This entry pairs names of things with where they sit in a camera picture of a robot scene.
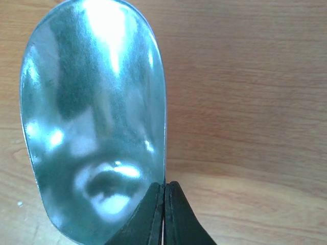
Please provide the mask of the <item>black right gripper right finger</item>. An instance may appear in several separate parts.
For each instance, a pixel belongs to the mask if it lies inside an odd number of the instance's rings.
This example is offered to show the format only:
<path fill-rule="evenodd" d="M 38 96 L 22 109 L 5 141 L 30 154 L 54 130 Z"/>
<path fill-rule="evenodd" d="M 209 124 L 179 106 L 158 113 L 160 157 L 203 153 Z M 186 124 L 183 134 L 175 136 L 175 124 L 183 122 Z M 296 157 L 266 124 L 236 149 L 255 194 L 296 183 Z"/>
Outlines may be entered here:
<path fill-rule="evenodd" d="M 180 184 L 172 181 L 165 189 L 163 243 L 167 245 L 214 245 L 197 220 Z"/>

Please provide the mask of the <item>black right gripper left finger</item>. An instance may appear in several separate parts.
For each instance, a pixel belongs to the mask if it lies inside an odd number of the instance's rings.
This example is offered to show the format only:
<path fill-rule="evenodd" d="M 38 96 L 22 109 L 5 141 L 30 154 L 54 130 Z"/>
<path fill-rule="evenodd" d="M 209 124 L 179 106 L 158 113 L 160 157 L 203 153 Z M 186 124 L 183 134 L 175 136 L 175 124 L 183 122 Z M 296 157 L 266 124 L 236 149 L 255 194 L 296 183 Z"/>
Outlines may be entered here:
<path fill-rule="evenodd" d="M 159 245 L 164 218 L 164 186 L 154 182 L 128 221 L 107 245 Z"/>

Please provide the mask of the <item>silver metal scoop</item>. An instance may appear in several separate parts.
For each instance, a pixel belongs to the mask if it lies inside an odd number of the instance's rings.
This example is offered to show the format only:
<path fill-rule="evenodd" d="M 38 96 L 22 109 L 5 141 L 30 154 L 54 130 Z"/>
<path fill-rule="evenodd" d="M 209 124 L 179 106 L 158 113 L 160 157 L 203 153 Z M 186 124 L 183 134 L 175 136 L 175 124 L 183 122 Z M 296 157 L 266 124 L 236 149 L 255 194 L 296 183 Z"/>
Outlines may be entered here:
<path fill-rule="evenodd" d="M 104 244 L 166 180 L 167 102 L 155 35 L 127 1 L 64 1 L 36 26 L 20 116 L 52 224 Z"/>

